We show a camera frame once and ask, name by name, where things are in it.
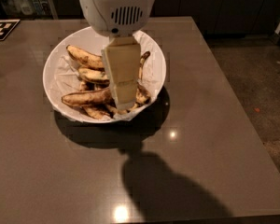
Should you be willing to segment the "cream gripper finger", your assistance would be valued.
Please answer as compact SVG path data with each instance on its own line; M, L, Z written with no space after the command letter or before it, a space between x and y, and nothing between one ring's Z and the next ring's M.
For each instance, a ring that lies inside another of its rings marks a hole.
M118 110L135 103L141 46L133 36L113 37L102 50L111 96Z

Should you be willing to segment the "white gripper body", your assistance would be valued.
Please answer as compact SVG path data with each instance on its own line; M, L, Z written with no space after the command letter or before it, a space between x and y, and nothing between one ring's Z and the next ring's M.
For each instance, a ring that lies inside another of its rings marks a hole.
M155 0L79 0L84 18L102 36L131 36L150 17Z

